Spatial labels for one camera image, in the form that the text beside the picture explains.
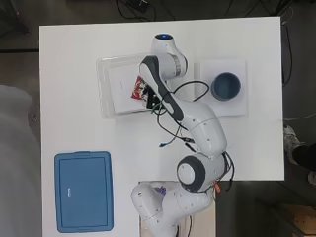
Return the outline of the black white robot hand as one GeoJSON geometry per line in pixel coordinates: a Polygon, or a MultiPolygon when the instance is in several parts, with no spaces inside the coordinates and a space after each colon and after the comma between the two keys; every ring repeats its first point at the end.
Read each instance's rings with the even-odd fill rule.
{"type": "Polygon", "coordinates": [[[146,86],[144,89],[143,99],[146,103],[147,109],[153,109],[160,103],[160,99],[149,86],[146,86]]]}

